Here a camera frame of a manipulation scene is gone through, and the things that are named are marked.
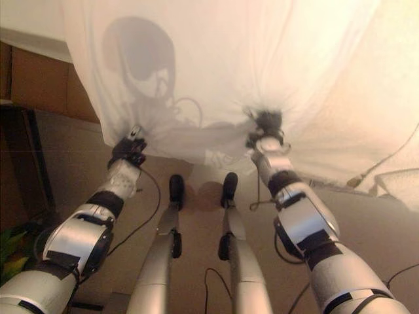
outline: black cable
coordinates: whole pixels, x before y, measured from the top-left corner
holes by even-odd
[[[89,279],[90,278],[90,276],[87,276],[87,277],[85,277],[85,278],[83,278],[83,279],[81,279],[80,280],[80,283],[79,283],[79,286],[81,286],[87,279]]]
[[[261,178],[259,176],[259,169],[257,170],[257,201],[249,205],[250,211],[256,211],[260,204],[274,203],[272,200],[261,201]]]
[[[223,285],[225,287],[225,290],[228,293],[228,297],[230,298],[230,300],[232,300],[230,289],[228,289],[227,283],[225,282],[223,276],[217,270],[215,270],[213,268],[207,268],[205,270],[205,276],[204,276],[204,284],[205,284],[205,314],[207,314],[207,312],[208,312],[208,284],[207,284],[207,275],[208,275],[208,272],[210,270],[212,270],[213,272],[215,272],[218,275],[218,277],[221,279],[221,281],[223,282]]]
[[[375,170],[378,166],[382,165],[384,162],[386,162],[391,157],[395,156],[398,152],[400,152],[402,149],[404,149],[406,147],[406,145],[410,142],[410,140],[414,137],[414,135],[416,134],[416,131],[418,129],[419,129],[419,123],[417,123],[416,127],[414,128],[414,130],[411,133],[411,135],[409,136],[409,138],[395,152],[393,152],[390,155],[384,157],[379,162],[377,162],[374,166],[372,166],[371,168],[369,168],[368,170],[366,170],[364,173],[362,173],[361,174],[361,180],[358,182],[358,184],[355,187],[359,186],[364,181],[365,177],[367,175],[369,175],[373,170]]]
[[[74,295],[76,291],[79,289],[80,286],[80,272],[78,269],[79,265],[74,265],[74,268],[71,270],[71,273],[74,275],[76,279],[76,285],[71,293],[70,299],[67,302],[67,314],[71,314],[71,308],[73,307]]]
[[[301,265],[304,264],[303,260],[289,260],[288,258],[286,258],[284,255],[281,254],[280,250],[278,249],[278,233],[275,232],[274,234],[274,246],[275,246],[275,251],[276,254],[278,254],[278,256],[286,263],[288,264],[293,264],[293,265]]]
[[[291,307],[289,308],[288,314],[291,314],[294,311],[294,309],[297,306],[298,302],[300,301],[302,295],[307,291],[309,286],[310,286],[310,283],[307,283],[307,285],[305,285],[304,288],[302,288],[299,295],[295,298],[295,300],[293,302],[293,305],[291,305]]]
[[[414,264],[414,265],[411,265],[411,266],[409,266],[409,267],[403,268],[402,270],[399,270],[397,273],[395,273],[394,275],[392,275],[392,276],[390,277],[390,279],[388,279],[388,281],[387,281],[387,283],[386,283],[387,289],[390,289],[390,283],[391,283],[391,281],[392,281],[394,278],[396,278],[398,275],[400,275],[401,273],[404,273],[405,271],[411,270],[412,268],[418,267],[418,266],[419,266],[419,263]]]
[[[141,175],[143,174],[143,170],[142,169],[140,169],[140,172],[139,172],[139,175],[138,175],[138,179],[137,179],[137,181],[139,180],[139,178],[141,178]],[[136,192],[138,193],[138,192],[142,192],[143,191],[143,189],[142,188],[137,188],[137,190],[136,190]]]
[[[158,201],[157,201],[157,205],[156,205],[156,209],[155,209],[155,211],[153,211],[153,213],[151,214],[151,216],[145,221],[145,222],[143,222],[142,224],[140,224],[137,228],[135,228],[134,230],[132,230],[131,232],[130,232],[130,234],[128,234],[126,237],[125,237],[125,239],[123,239],[121,242],[119,242],[117,245],[115,245],[114,247],[113,247],[113,249],[111,249],[110,251],[109,251],[109,253],[107,253],[107,256],[109,256],[109,255],[111,255],[112,253],[114,253],[115,252],[115,250],[117,249],[117,248],[119,248],[122,244],[124,244],[130,237],[132,237],[138,230],[140,230],[142,227],[144,227],[146,224],[148,224],[149,222],[150,222],[150,220],[151,219],[153,219],[153,217],[156,215],[156,213],[157,213],[157,211],[158,211],[158,208],[160,207],[160,202],[161,202],[161,199],[162,199],[162,192],[161,192],[161,190],[160,190],[160,187],[158,186],[158,183],[157,183],[157,180],[149,173],[149,172],[147,172],[147,171],[145,171],[143,168],[140,168],[140,170],[142,171],[142,172],[144,172],[153,182],[154,182],[154,184],[155,184],[155,186],[156,186],[156,188],[157,188],[157,192],[158,192]]]

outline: gray floor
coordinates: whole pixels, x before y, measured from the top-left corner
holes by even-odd
[[[111,148],[103,144],[98,125],[42,112],[37,113],[37,118],[56,205],[65,217],[103,182]],[[183,254],[172,264],[170,306],[173,314],[203,313],[205,269],[218,269],[229,282],[229,264],[217,257],[223,219],[219,197],[228,171],[155,157],[149,157],[144,168],[156,177],[162,189],[162,205],[157,216],[105,261],[99,273],[79,289],[76,300],[104,305],[112,292],[132,292],[158,218],[168,204],[168,180],[171,174],[179,173],[187,185],[185,208],[180,212]],[[236,203],[249,244],[264,273],[274,312],[286,313],[308,281],[307,272],[304,266],[284,264],[276,256],[272,226],[275,208],[264,205],[256,213],[249,211],[249,204],[256,199],[256,179],[256,173],[239,174]],[[144,221],[156,205],[157,191],[152,181],[142,175],[138,186],[143,191],[126,202],[114,228],[114,243]],[[264,188],[262,190],[266,199],[268,194]],[[389,198],[324,189],[317,192],[339,221],[342,241],[363,257],[382,279],[419,262],[417,213],[408,212],[398,201]],[[208,285],[208,313],[231,313],[228,296],[212,273]],[[398,277],[392,291],[412,313],[419,313],[418,268]],[[295,313],[316,313],[315,308],[314,297],[308,292]]]

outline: white robot limb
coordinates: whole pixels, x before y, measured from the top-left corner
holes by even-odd
[[[333,214],[293,171],[280,131],[280,113],[259,112],[247,145],[276,202],[274,227],[288,253],[305,261],[323,314],[406,314],[406,307],[370,267],[339,241]]]
[[[145,146],[136,126],[113,149],[106,182],[53,231],[43,261],[0,288],[0,313],[62,313],[79,282],[95,273],[106,257],[124,201],[136,193]]]

